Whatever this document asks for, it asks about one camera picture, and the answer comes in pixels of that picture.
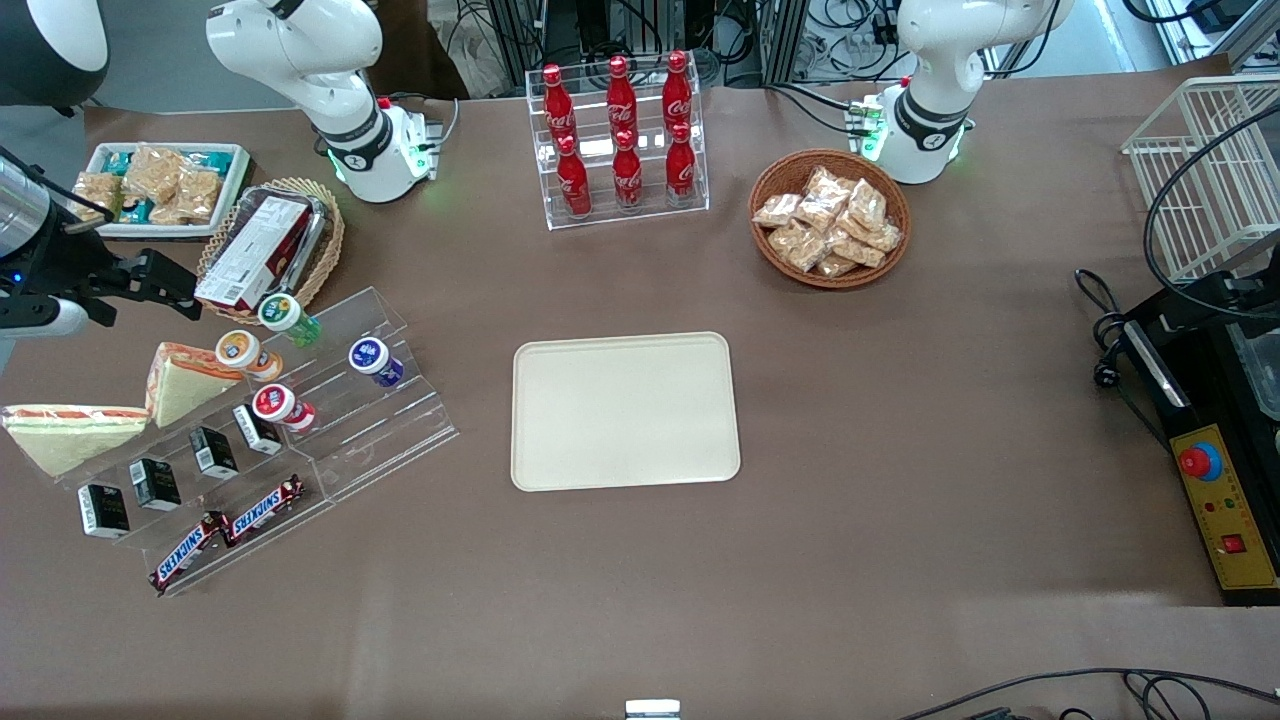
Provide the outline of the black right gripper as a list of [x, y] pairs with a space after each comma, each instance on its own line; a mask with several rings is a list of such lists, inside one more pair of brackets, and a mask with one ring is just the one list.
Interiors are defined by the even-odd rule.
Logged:
[[3, 259], [3, 324], [113, 324], [109, 299], [166, 306], [197, 322], [197, 275], [159, 251], [127, 260], [93, 231], [50, 231]]

